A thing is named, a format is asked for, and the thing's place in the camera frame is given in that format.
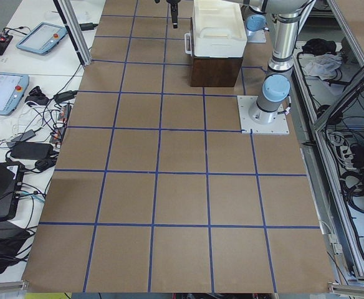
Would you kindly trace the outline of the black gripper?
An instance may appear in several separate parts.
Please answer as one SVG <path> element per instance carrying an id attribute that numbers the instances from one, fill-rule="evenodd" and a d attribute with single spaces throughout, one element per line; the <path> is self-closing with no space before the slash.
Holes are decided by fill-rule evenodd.
<path id="1" fill-rule="evenodd" d="M 171 13 L 171 20 L 173 22 L 173 28 L 178 28 L 178 4 L 180 0 L 166 0 L 166 2 L 170 5 L 170 13 Z"/>

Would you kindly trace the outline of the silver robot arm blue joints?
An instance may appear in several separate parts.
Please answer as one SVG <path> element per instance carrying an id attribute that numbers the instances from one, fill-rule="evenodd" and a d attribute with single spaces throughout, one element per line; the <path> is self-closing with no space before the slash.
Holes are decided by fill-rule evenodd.
<path id="1" fill-rule="evenodd" d="M 306 20 L 312 1 L 237 1 L 256 14 L 272 14 L 275 24 L 272 56 L 267 64 L 267 74 L 257 106 L 264 112 L 276 112 L 290 92 L 293 52 L 300 25 Z"/>

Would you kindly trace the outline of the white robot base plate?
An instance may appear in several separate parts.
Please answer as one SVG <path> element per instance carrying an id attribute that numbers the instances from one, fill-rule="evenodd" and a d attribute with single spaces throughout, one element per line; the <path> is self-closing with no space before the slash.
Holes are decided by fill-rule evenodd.
<path id="1" fill-rule="evenodd" d="M 283 104 L 276 112 L 264 112 L 257 106 L 257 96 L 237 96 L 242 134 L 288 135 L 290 133 Z"/>

